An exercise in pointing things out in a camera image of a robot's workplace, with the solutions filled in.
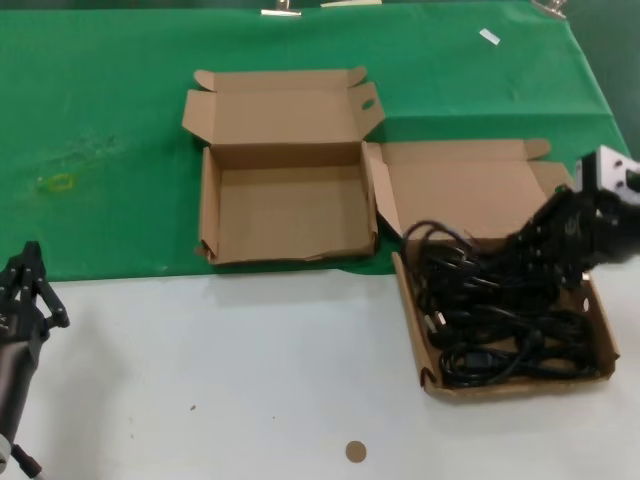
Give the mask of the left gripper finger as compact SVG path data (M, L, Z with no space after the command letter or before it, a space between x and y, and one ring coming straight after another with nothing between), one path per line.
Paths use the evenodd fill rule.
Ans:
M44 271L40 244L27 241L22 252L10 257L1 271L1 302L34 303Z
M44 277L39 277L36 280L35 291L50 311L50 316L45 319L46 328L67 328L70 325L70 320L66 308Z

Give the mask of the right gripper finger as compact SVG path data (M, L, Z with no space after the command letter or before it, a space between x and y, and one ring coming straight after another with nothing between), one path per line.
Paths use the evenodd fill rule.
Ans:
M534 246L529 250L529 270L565 288L583 283L583 265L571 251L555 245Z
M572 199L573 190L570 187L558 186L524 226L512 234L512 242L516 245L534 245L546 241Z

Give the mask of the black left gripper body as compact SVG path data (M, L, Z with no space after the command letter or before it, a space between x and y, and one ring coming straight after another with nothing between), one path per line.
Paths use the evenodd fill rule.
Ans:
M32 294L1 296L1 357L39 358L48 339L43 313Z

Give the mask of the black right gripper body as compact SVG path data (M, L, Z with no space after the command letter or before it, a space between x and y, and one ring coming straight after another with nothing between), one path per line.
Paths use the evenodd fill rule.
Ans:
M607 190L573 190L573 199L554 225L549 245L571 250L583 273L639 255L639 205Z

